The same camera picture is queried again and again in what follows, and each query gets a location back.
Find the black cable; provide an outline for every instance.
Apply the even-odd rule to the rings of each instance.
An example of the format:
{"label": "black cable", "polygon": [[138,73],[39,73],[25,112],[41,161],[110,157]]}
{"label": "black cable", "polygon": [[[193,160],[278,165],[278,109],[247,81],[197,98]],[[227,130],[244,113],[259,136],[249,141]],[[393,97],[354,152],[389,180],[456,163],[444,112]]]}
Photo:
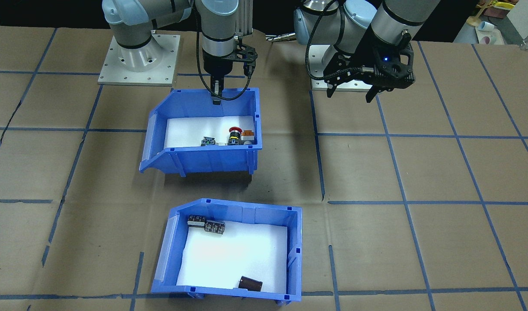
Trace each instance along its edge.
{"label": "black cable", "polygon": [[312,32],[310,33],[310,37],[308,38],[308,43],[306,44],[306,52],[304,53],[304,65],[306,67],[306,73],[312,79],[331,79],[331,78],[339,77],[339,76],[343,75],[343,73],[348,73],[348,72],[351,72],[351,71],[355,72],[355,73],[358,73],[358,72],[361,73],[362,72],[362,69],[359,68],[359,67],[350,67],[350,68],[345,68],[345,69],[339,70],[339,71],[337,71],[335,73],[330,73],[327,76],[316,77],[310,71],[310,63],[308,61],[308,55],[310,53],[310,45],[312,44],[312,39],[314,38],[314,33],[316,32],[316,29],[318,29],[318,25],[320,24],[321,19],[325,15],[325,12],[327,12],[329,7],[332,6],[335,1],[337,1],[337,0],[329,1],[329,3],[325,6],[324,10],[320,12],[320,15],[318,16],[318,19],[316,20],[316,22],[314,23],[314,27],[312,28]]}
{"label": "black cable", "polygon": [[223,96],[220,96],[218,94],[215,94],[211,89],[210,87],[208,87],[207,83],[204,81],[204,78],[203,78],[203,73],[201,72],[200,70],[200,60],[199,60],[199,12],[197,11],[197,7],[196,6],[193,6],[194,8],[194,11],[195,11],[195,29],[197,30],[197,52],[196,52],[196,55],[197,55],[197,71],[199,71],[199,77],[200,77],[200,80],[202,81],[204,87],[207,89],[207,91],[209,91],[212,96],[214,97],[217,97],[221,100],[226,100],[226,101],[231,101],[231,100],[236,100],[237,98],[241,97],[241,95],[244,94],[244,92],[247,90],[248,88],[248,85],[249,83],[251,82],[251,77],[252,77],[252,73],[250,75],[247,76],[247,83],[245,84],[245,87],[241,90],[241,92],[239,92],[239,94],[235,95],[234,97],[223,97]]}

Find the electronic component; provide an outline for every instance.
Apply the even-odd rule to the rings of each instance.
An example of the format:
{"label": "electronic component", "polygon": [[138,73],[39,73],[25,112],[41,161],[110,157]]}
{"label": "electronic component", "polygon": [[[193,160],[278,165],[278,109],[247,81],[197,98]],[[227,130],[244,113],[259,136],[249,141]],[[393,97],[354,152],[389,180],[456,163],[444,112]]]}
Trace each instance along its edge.
{"label": "electronic component", "polygon": [[248,277],[241,277],[239,281],[239,288],[245,288],[249,291],[259,292],[262,290],[262,282]]}
{"label": "electronic component", "polygon": [[230,132],[230,138],[228,139],[228,145],[229,146],[238,145],[239,140],[241,139],[241,133],[243,132],[243,130],[234,126],[230,128],[229,132]]}
{"label": "electronic component", "polygon": [[189,215],[189,218],[187,219],[187,225],[190,227],[204,228],[206,222],[207,218],[205,216],[200,215]]}
{"label": "electronic component", "polygon": [[216,144],[216,140],[214,139],[214,137],[205,136],[205,137],[203,137],[203,139],[200,142],[201,147],[203,147],[203,146],[211,146],[213,144]]}
{"label": "electronic component", "polygon": [[241,142],[243,144],[254,144],[254,132],[251,130],[244,130],[241,133]]}
{"label": "electronic component", "polygon": [[224,224],[221,221],[216,221],[216,220],[207,220],[206,224],[204,225],[204,230],[206,232],[224,234],[225,229],[226,229],[226,224]]}

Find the grid line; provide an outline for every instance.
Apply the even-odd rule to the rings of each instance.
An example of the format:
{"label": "grid line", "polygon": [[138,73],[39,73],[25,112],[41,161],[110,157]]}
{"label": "grid line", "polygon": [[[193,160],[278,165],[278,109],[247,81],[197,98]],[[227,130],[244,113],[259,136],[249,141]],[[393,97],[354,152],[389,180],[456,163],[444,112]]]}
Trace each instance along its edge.
{"label": "grid line", "polygon": [[[404,201],[328,201],[331,205],[396,205],[404,204]],[[521,201],[412,201],[408,200],[406,203],[410,205],[426,204],[426,205],[436,205],[436,204],[482,204],[486,205],[528,205],[528,202]]]}
{"label": "grid line", "polygon": [[[79,161],[79,158],[80,158],[80,153],[82,153],[82,149],[84,147],[84,143],[86,142],[86,136],[88,134],[88,129],[89,129],[89,126],[91,125],[91,122],[92,122],[92,119],[93,119],[93,115],[95,114],[95,109],[97,108],[97,104],[99,102],[99,98],[101,96],[101,92],[102,92],[102,85],[99,86],[99,90],[97,92],[97,96],[95,97],[95,102],[93,103],[91,114],[89,115],[88,122],[86,124],[86,128],[85,128],[84,133],[82,135],[82,141],[80,142],[80,144],[78,146],[78,151],[76,152],[76,157],[74,158],[74,162],[72,163],[72,167],[70,168],[70,173],[68,174],[68,179],[67,179],[66,185],[64,187],[62,198],[60,199],[59,207],[58,207],[57,213],[55,214],[55,218],[53,220],[53,226],[51,227],[51,232],[49,233],[49,239],[48,239],[48,243],[49,244],[47,245],[48,248],[50,247],[51,243],[53,242],[53,237],[54,237],[54,234],[55,234],[55,230],[57,230],[57,222],[58,222],[58,219],[60,217],[60,213],[62,211],[62,207],[63,207],[65,199],[66,199],[66,194],[68,193],[68,188],[70,187],[70,183],[72,183],[72,177],[74,176],[74,172],[76,171],[76,165],[78,164],[78,161]],[[41,258],[41,264],[43,266],[45,266],[45,260],[46,259],[47,259],[47,255],[44,254],[44,256]]]}
{"label": "grid line", "polygon": [[433,71],[432,71],[432,69],[431,69],[431,67],[429,65],[429,62],[428,62],[427,57],[426,57],[426,54],[424,53],[423,48],[422,48],[422,44],[420,42],[418,42],[418,47],[420,47],[420,51],[421,51],[423,59],[424,59],[424,61],[426,63],[426,67],[427,67],[427,69],[429,71],[429,74],[431,76],[433,84],[435,85],[437,94],[439,95],[439,99],[441,101],[442,107],[445,110],[446,117],[448,118],[448,121],[450,123],[450,127],[452,128],[452,131],[454,132],[454,136],[456,136],[456,142],[458,142],[458,147],[460,148],[460,152],[462,153],[462,157],[464,158],[464,162],[466,163],[466,167],[468,168],[468,171],[470,173],[470,176],[471,176],[471,179],[473,181],[475,190],[477,191],[477,195],[479,195],[479,201],[481,201],[481,205],[483,205],[483,211],[485,213],[485,216],[487,217],[487,222],[489,223],[489,226],[491,228],[491,232],[493,233],[493,236],[495,238],[496,244],[497,244],[497,246],[499,248],[499,252],[500,252],[500,254],[501,254],[502,258],[503,258],[504,264],[505,264],[506,269],[508,271],[509,277],[512,280],[512,284],[513,284],[515,293],[517,294],[517,297],[519,299],[519,303],[521,303],[521,308],[523,309],[523,311],[527,311],[527,307],[525,306],[525,302],[523,301],[523,297],[521,295],[521,292],[519,291],[519,287],[517,286],[517,282],[515,281],[515,277],[513,275],[512,269],[509,266],[509,263],[507,261],[506,254],[505,254],[505,252],[503,250],[502,244],[501,244],[500,239],[498,237],[498,234],[497,234],[497,232],[495,230],[493,221],[491,220],[491,216],[489,215],[489,211],[487,210],[487,205],[485,204],[485,201],[483,200],[483,195],[481,194],[481,190],[479,189],[479,185],[477,183],[477,180],[475,179],[475,175],[473,174],[473,171],[471,169],[470,163],[468,161],[468,158],[466,156],[466,153],[464,151],[464,148],[462,146],[460,138],[457,137],[458,133],[456,132],[456,128],[454,126],[454,123],[452,122],[452,118],[450,117],[450,113],[448,112],[448,108],[446,107],[446,104],[444,102],[444,98],[442,97],[442,94],[440,92],[439,86],[438,86],[438,84],[436,82],[435,76],[433,75]]}
{"label": "grid line", "polygon": [[29,79],[29,82],[28,82],[28,85],[27,87],[25,88],[20,100],[19,100],[19,103],[16,105],[16,108],[13,112],[13,114],[11,114],[11,117],[9,118],[9,122],[7,122],[7,126],[5,126],[5,128],[3,129],[3,132],[1,133],[1,138],[0,138],[0,148],[1,148],[1,145],[3,145],[3,138],[5,136],[5,133],[7,132],[7,129],[9,128],[9,125],[11,124],[11,121],[13,120],[16,112],[18,111],[18,109],[20,108],[20,106],[22,105],[24,99],[25,99],[25,96],[28,94],[28,91],[29,91],[29,88],[32,86],[32,83],[33,83],[33,79],[35,79],[35,76],[37,75],[37,72],[39,72],[39,68],[41,67],[41,63],[43,63],[43,60],[45,59],[45,56],[47,55],[47,51],[49,51],[49,47],[51,46],[51,43],[53,42],[53,39],[55,38],[55,34],[57,33],[57,29],[55,28],[53,30],[53,34],[51,34],[51,37],[49,38],[49,42],[47,43],[47,46],[45,47],[45,50],[43,51],[43,54],[41,55],[41,59],[39,59],[39,63],[37,63],[37,66],[35,67],[35,71],[32,72],[32,77]]}
{"label": "grid line", "polygon": [[[318,136],[373,136],[386,137],[381,133],[318,133]],[[446,135],[446,134],[389,134],[391,137],[466,138],[482,140],[528,140],[528,136]]]}
{"label": "grid line", "polygon": [[53,200],[31,200],[31,199],[0,199],[0,203],[31,203],[31,204],[51,204]]}
{"label": "grid line", "polygon": [[321,200],[325,198],[325,182],[324,182],[324,171],[321,166],[321,153],[320,153],[320,140],[318,138],[318,123],[316,120],[316,109],[314,106],[314,96],[312,96],[312,91],[308,91],[310,94],[310,106],[312,109],[312,124],[314,126],[314,143],[316,144],[316,156],[318,158],[318,173],[320,174],[320,187],[321,187]]}
{"label": "grid line", "polygon": [[[521,292],[528,292],[528,287],[519,287]],[[514,292],[513,287],[477,287],[477,288],[434,288],[431,289],[434,294],[450,293],[504,293]],[[362,296],[362,295],[416,295],[426,294],[426,289],[388,289],[385,291],[339,291],[339,296]],[[303,296],[331,297],[332,292],[302,292]],[[183,293],[156,293],[156,294],[109,294],[95,296],[81,295],[56,295],[56,294],[30,294],[30,295],[0,295],[0,300],[43,300],[43,299],[162,299],[162,298],[189,298],[191,296]]]}
{"label": "grid line", "polygon": [[[73,127],[9,127],[7,130],[39,130],[45,132],[83,132],[84,128],[73,128]],[[124,132],[124,133],[145,133],[147,130],[141,130],[138,128],[89,128],[88,132]]]}
{"label": "grid line", "polygon": [[515,128],[515,131],[517,132],[517,135],[519,136],[519,138],[521,138],[521,143],[523,143],[523,146],[525,147],[525,150],[527,150],[527,153],[528,153],[528,145],[525,142],[525,139],[523,139],[523,136],[521,136],[521,131],[519,130],[519,128],[517,128],[517,124],[515,123],[515,121],[514,121],[514,119],[512,117],[512,114],[509,112],[509,109],[506,106],[506,102],[504,101],[502,95],[499,92],[499,88],[496,86],[495,81],[491,77],[491,74],[489,73],[489,71],[487,69],[487,66],[485,66],[485,63],[483,63],[483,59],[481,59],[481,57],[479,56],[479,53],[477,52],[477,49],[475,49],[475,46],[472,44],[471,47],[473,48],[473,51],[475,52],[475,55],[477,55],[477,59],[479,59],[479,62],[481,63],[481,66],[483,66],[483,70],[485,71],[485,73],[487,73],[487,77],[489,77],[489,80],[491,81],[491,84],[493,85],[493,88],[495,89],[496,94],[498,95],[498,97],[500,99],[500,102],[503,105],[504,110],[506,111],[506,113],[507,113],[507,115],[509,117],[509,120],[512,122],[512,125]]}
{"label": "grid line", "polygon": [[331,279],[333,281],[333,296],[335,297],[335,310],[341,311],[341,303],[339,302],[339,288],[337,287],[337,272],[335,270],[335,258],[333,258],[333,246],[328,246],[329,250],[329,264],[331,265]]}
{"label": "grid line", "polygon": [[408,202],[406,200],[406,193],[404,192],[404,187],[402,185],[402,179],[401,179],[400,172],[398,170],[397,160],[396,160],[396,157],[394,156],[394,149],[391,143],[391,136],[389,135],[389,130],[387,128],[387,122],[385,121],[385,115],[383,114],[383,109],[381,108],[381,101],[379,100],[379,96],[375,96],[375,99],[377,101],[377,108],[379,109],[379,114],[381,116],[381,122],[383,123],[383,129],[385,130],[387,144],[389,145],[389,151],[391,152],[394,172],[397,176],[398,187],[400,188],[400,192],[402,195],[402,201],[404,203],[404,210],[406,211],[406,217],[408,218],[408,224],[410,225],[410,232],[412,233],[412,239],[414,240],[414,246],[416,247],[416,254],[418,255],[418,261],[420,262],[420,269],[422,270],[423,281],[426,285],[426,292],[427,292],[427,297],[429,299],[429,304],[431,306],[431,311],[436,311],[435,301],[433,301],[433,294],[431,292],[431,287],[429,285],[429,279],[427,277],[426,266],[423,263],[422,251],[420,250],[420,244],[418,243],[418,236],[416,235],[416,230],[414,228],[414,222],[412,221],[412,215],[410,214],[410,207],[408,207]]}
{"label": "grid line", "polygon": [[130,311],[135,310],[135,299],[137,296],[137,290],[139,288],[139,280],[141,279],[141,268],[143,267],[144,252],[139,252],[139,261],[137,262],[137,272],[135,273],[134,291],[132,292]]}

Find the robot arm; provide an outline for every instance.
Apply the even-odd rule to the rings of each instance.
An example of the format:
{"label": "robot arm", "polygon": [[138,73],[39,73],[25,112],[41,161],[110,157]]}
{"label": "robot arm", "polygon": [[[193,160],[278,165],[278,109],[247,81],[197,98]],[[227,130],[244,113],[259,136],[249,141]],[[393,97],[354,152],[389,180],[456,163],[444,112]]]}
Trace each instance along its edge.
{"label": "robot arm", "polygon": [[[378,92],[412,85],[410,40],[439,2],[384,0],[376,10],[366,0],[304,0],[294,12],[294,22],[297,40],[307,45],[308,75],[327,83],[328,97],[341,83],[362,80],[372,85],[367,102]],[[204,69],[210,73],[210,87],[200,76],[213,104],[243,93],[222,97],[224,77],[233,63],[243,63],[248,77],[245,89],[248,87],[258,57],[254,48],[242,43],[242,36],[252,32],[252,0],[103,0],[102,6],[121,47],[122,63],[132,71],[148,70],[160,59],[151,30],[184,20],[195,8],[201,19]],[[199,42],[197,29],[200,73]],[[312,43],[330,45],[322,60],[327,64],[322,77],[315,77],[309,69]]]}
{"label": "robot arm", "polygon": [[[201,80],[210,91],[213,103],[219,105],[221,100],[236,98],[221,96],[224,76],[231,72],[235,62],[244,64],[248,87],[258,55],[254,48],[243,44],[241,38],[252,33],[252,0],[103,0],[102,8],[120,45],[122,65],[136,72],[150,70],[162,59],[161,48],[151,30],[178,23],[189,17],[191,8],[195,8],[197,20],[198,14],[201,19],[204,69],[210,73],[210,87],[202,75]],[[197,67],[200,73],[198,30]]]}
{"label": "robot arm", "polygon": [[[250,0],[241,1],[243,8],[247,8],[245,4],[248,4]],[[210,87],[200,74],[199,29],[197,29],[197,69],[201,82],[211,93],[213,104],[219,105],[221,100],[232,100],[241,96],[247,89],[256,67],[256,57],[258,57],[256,50],[242,43],[242,35],[251,33],[252,27],[249,28],[248,23],[245,23],[244,27],[238,27],[239,20],[244,20],[244,13],[252,14],[252,12],[243,10],[238,18],[239,0],[195,0],[195,8],[201,19],[204,69],[210,73]],[[222,97],[224,77],[231,72],[235,62],[243,63],[247,83],[238,96],[225,98]]]}
{"label": "robot arm", "polygon": [[[439,2],[384,0],[375,10],[365,0],[304,1],[294,18],[297,40],[307,45],[308,74],[327,83],[328,97],[353,79],[372,85],[367,102],[378,92],[409,87],[415,81],[410,40]],[[322,60],[327,64],[322,77],[309,70],[311,43],[331,44]]]}

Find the floor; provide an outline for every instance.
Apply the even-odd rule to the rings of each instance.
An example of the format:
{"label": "floor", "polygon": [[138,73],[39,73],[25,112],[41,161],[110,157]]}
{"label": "floor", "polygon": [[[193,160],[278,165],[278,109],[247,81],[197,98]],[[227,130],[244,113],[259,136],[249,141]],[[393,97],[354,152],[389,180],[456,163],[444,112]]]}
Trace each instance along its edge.
{"label": "floor", "polygon": [[[180,35],[175,88],[201,88]],[[281,309],[528,310],[527,52],[414,42],[417,82],[366,104],[256,33],[258,171],[181,178],[138,172],[170,87],[99,86],[111,38],[0,26],[0,311],[278,309],[150,294],[169,209],[201,197],[303,207],[303,300]]]}

